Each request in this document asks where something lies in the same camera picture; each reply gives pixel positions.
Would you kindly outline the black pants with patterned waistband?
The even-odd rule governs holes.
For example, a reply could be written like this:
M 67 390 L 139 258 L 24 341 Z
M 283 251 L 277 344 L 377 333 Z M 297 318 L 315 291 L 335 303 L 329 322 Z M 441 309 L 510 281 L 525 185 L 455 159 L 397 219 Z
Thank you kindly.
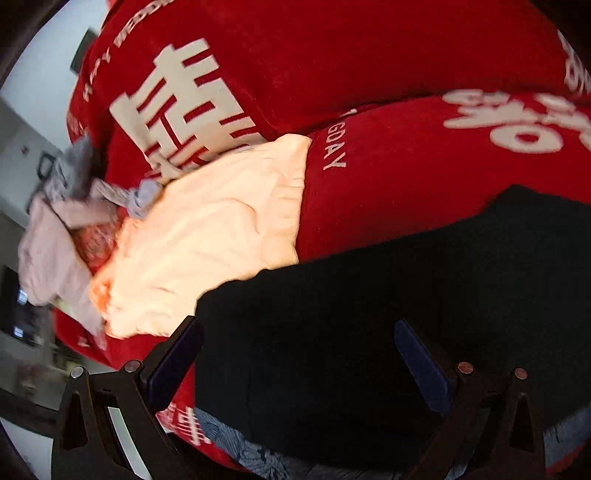
M 436 230 L 227 282 L 197 303 L 195 404 L 311 466 L 406 477 L 441 429 L 407 322 L 477 369 L 523 368 L 543 433 L 590 402 L 590 208 L 519 186 Z

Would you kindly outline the pile of grey pink clothes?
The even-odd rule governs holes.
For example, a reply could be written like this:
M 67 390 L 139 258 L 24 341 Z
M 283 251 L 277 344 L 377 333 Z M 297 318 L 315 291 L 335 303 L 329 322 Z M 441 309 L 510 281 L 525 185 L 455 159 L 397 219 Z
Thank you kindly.
M 18 247 L 18 275 L 29 303 L 45 306 L 61 300 L 92 336 L 103 320 L 91 303 L 90 267 L 73 234 L 86 227 L 112 226 L 118 209 L 143 219 L 163 191 L 155 180 L 131 189 L 98 178 L 100 155 L 88 137 L 77 139 L 55 160 L 29 202 L 29 223 Z

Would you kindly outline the cream white blanket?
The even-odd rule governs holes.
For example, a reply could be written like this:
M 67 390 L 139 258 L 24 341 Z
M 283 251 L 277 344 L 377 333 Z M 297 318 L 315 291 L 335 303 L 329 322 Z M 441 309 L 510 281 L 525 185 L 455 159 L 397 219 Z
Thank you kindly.
M 171 182 L 126 219 L 89 297 L 117 339 L 170 336 L 198 298 L 230 280 L 294 265 L 311 139 L 288 134 Z

